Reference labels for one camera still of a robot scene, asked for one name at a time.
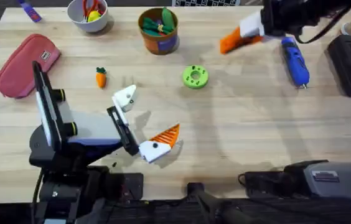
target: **orange object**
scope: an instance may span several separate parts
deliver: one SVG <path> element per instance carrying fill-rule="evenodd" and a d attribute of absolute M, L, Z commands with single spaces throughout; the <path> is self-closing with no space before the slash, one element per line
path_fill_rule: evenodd
<path fill-rule="evenodd" d="M 106 85 L 106 70 L 105 68 L 96 68 L 96 75 L 95 75 L 95 79 L 96 79 L 96 84 L 98 85 L 98 87 L 100 88 L 104 88 Z"/>
<path fill-rule="evenodd" d="M 95 78 L 98 87 L 104 88 L 106 85 L 106 75 L 104 73 L 97 72 Z"/>
<path fill-rule="evenodd" d="M 170 148 L 173 148 L 174 144 L 177 141 L 178 134 L 180 132 L 180 124 L 177 124 L 162 133 L 158 134 L 157 136 L 150 139 L 150 141 L 160 142 L 169 144 Z"/>
<path fill-rule="evenodd" d="M 230 35 L 222 38 L 220 40 L 220 52 L 221 54 L 226 54 L 231 50 L 235 50 L 241 46 L 248 44 L 255 44 L 263 40 L 263 37 L 241 37 L 240 36 L 240 28 L 236 28 Z"/>

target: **wooden table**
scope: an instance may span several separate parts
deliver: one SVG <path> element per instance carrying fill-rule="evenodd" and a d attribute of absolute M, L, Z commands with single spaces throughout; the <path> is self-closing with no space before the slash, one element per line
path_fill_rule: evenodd
<path fill-rule="evenodd" d="M 237 175 L 279 169 L 311 159 L 351 161 L 351 98 L 340 94 L 324 51 L 335 37 L 300 45 L 311 73 L 307 90 L 296 90 L 282 63 L 279 41 L 256 44 L 228 55 L 219 40 L 260 7 L 172 8 L 179 18 L 180 46 L 166 56 L 150 54 L 137 19 L 147 8 L 114 7 L 113 28 L 103 35 L 78 30 L 65 8 L 37 9 L 34 24 L 20 8 L 0 21 L 0 68 L 33 33 L 49 37 L 62 56 L 49 72 L 64 88 L 71 109 L 105 114 L 111 96 L 128 85 L 139 98 L 127 114 L 138 136 L 148 138 L 180 123 L 180 143 L 155 164 L 120 149 L 99 161 L 114 172 L 142 172 L 144 198 L 181 198 L 188 182 L 203 182 L 224 197 L 242 197 Z M 351 13 L 344 21 L 351 20 Z M 323 26 L 307 28 L 303 39 Z M 203 65 L 208 85 L 191 90 L 181 81 L 187 65 Z M 95 67 L 109 72 L 109 85 L 96 87 Z M 0 94 L 0 202 L 30 202 L 38 169 L 29 164 L 29 137 L 40 124 L 34 93 L 24 99 Z"/>

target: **red pencil case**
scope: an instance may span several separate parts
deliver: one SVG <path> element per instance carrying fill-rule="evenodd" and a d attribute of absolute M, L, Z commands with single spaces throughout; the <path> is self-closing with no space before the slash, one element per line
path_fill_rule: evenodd
<path fill-rule="evenodd" d="M 0 70 L 0 92 L 12 98 L 27 96 L 34 89 L 32 62 L 47 72 L 59 56 L 59 49 L 45 36 L 28 36 Z"/>

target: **blue glue gun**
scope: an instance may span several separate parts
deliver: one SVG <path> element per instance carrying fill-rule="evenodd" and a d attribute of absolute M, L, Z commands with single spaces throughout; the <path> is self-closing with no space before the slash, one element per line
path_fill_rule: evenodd
<path fill-rule="evenodd" d="M 282 48 L 294 84 L 297 87 L 307 88 L 307 84 L 310 82 L 310 73 L 293 37 L 285 37 L 282 40 Z"/>

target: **green donut toy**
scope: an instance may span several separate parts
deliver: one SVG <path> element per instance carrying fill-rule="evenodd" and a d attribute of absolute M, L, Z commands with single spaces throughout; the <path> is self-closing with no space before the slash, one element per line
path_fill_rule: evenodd
<path fill-rule="evenodd" d="M 200 65 L 190 65 L 182 73 L 182 81 L 189 88 L 203 88 L 208 82 L 208 72 Z"/>

